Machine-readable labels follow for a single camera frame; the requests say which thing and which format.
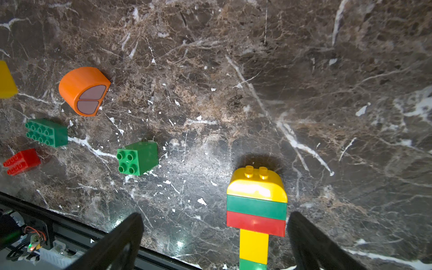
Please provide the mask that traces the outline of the yellow square lego back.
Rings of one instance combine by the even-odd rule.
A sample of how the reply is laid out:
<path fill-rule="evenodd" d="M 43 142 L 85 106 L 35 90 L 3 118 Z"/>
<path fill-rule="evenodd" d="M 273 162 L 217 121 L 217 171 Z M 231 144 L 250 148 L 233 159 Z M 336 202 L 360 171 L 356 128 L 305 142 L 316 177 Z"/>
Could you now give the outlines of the yellow square lego back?
<path fill-rule="evenodd" d="M 266 167 L 248 165 L 234 171 L 227 195 L 287 203 L 288 197 L 281 177 Z"/>

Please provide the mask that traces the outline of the green long lego back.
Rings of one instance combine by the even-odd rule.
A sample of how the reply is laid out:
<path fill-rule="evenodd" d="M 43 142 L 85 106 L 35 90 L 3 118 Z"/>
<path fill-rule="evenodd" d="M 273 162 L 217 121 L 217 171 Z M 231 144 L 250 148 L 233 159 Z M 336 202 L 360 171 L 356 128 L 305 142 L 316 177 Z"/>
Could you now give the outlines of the green long lego back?
<path fill-rule="evenodd" d="M 287 203 L 243 198 L 234 195 L 227 195 L 227 210 L 282 221 L 287 217 Z"/>

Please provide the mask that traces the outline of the green square lego front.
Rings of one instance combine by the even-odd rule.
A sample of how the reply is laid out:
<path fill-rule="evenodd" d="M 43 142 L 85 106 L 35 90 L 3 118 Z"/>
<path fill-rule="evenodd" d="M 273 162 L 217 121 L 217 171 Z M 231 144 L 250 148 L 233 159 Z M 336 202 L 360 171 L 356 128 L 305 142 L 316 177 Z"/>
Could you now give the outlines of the green square lego front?
<path fill-rule="evenodd" d="M 267 270 L 267 265 L 240 259 L 239 270 Z"/>

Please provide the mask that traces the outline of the green square lego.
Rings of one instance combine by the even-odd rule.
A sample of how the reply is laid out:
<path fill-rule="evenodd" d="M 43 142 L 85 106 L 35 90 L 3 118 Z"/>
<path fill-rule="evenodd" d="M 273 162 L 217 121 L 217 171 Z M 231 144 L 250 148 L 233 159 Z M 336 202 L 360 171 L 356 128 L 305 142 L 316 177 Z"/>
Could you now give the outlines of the green square lego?
<path fill-rule="evenodd" d="M 239 270 L 267 270 L 267 265 L 240 259 Z"/>
<path fill-rule="evenodd" d="M 117 149 L 118 171 L 122 174 L 141 176 L 159 165 L 157 143 L 136 142 Z"/>

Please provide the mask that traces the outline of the yellow square lego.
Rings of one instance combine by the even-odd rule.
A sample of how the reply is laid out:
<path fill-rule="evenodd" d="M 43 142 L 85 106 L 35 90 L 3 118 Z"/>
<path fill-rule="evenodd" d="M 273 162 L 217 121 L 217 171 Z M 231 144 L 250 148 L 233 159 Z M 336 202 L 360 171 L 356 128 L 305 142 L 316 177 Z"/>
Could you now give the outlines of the yellow square lego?
<path fill-rule="evenodd" d="M 240 230 L 240 259 L 267 265 L 269 250 L 269 235 Z"/>
<path fill-rule="evenodd" d="M 248 165 L 234 171 L 227 195 L 287 203 L 288 197 L 281 177 L 266 167 Z"/>
<path fill-rule="evenodd" d="M 0 61 L 0 98 L 9 99 L 18 93 L 18 88 L 5 61 Z"/>

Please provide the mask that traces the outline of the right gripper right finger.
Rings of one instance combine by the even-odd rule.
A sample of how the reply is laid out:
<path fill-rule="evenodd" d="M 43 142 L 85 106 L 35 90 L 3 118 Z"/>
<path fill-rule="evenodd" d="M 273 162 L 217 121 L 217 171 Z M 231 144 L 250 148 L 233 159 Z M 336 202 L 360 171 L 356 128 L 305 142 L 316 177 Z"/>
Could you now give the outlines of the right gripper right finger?
<path fill-rule="evenodd" d="M 364 270 L 300 212 L 290 214 L 288 236 L 297 270 Z"/>

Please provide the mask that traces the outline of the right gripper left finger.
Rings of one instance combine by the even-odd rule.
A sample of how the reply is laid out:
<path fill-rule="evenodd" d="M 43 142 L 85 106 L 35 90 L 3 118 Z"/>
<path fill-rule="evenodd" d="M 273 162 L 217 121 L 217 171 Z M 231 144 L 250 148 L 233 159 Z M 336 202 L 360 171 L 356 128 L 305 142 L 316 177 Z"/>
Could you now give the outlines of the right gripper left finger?
<path fill-rule="evenodd" d="M 132 213 L 67 269 L 132 270 L 135 267 L 143 232 L 141 215 Z"/>

